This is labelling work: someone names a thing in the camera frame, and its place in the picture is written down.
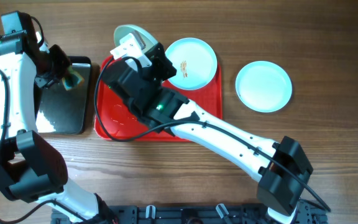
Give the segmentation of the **green yellow sponge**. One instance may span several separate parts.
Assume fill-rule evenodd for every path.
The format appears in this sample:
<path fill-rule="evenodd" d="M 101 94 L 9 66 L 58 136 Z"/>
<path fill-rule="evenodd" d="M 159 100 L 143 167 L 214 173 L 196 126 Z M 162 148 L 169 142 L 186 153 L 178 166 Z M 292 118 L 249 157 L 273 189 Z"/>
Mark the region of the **green yellow sponge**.
<path fill-rule="evenodd" d="M 85 79 L 76 70 L 74 70 L 72 66 L 67 68 L 67 72 L 62 78 L 63 87 L 66 91 L 70 91 L 80 86 L 84 81 Z"/>

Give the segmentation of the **light blue plate bottom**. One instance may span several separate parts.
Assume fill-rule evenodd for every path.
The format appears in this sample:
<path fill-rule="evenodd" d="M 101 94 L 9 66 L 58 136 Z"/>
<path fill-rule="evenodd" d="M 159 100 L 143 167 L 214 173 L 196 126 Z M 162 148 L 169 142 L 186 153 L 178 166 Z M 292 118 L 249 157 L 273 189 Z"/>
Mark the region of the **light blue plate bottom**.
<path fill-rule="evenodd" d="M 235 89 L 246 107 L 260 113 L 273 113 L 284 108 L 293 94 L 288 73 L 268 61 L 251 62 L 241 68 Z"/>

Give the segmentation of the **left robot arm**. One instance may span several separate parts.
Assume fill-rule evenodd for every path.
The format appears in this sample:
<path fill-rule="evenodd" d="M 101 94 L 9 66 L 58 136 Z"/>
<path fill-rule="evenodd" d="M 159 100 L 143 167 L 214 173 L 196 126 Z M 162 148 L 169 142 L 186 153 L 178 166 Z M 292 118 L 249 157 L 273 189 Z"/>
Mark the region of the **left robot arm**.
<path fill-rule="evenodd" d="M 10 201 L 48 205 L 72 223 L 117 223 L 99 195 L 68 176 L 62 155 L 37 129 L 34 91 L 59 82 L 76 86 L 83 78 L 57 45 L 44 47 L 39 21 L 13 11 L 1 17 L 0 192 Z"/>

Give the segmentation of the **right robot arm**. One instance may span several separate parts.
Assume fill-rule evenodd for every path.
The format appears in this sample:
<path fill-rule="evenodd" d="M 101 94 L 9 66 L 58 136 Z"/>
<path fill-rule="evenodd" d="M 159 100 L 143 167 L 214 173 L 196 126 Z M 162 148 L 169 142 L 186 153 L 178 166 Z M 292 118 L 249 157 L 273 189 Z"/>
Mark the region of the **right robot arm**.
<path fill-rule="evenodd" d="M 300 144 L 245 132 L 202 109 L 180 92 L 162 85 L 176 69 L 160 43 L 144 51 L 129 40 L 111 51 L 100 79 L 120 97 L 149 132 L 166 132 L 219 154 L 258 183 L 257 198 L 279 223 L 295 220 L 300 196 L 309 190 L 313 168 Z"/>

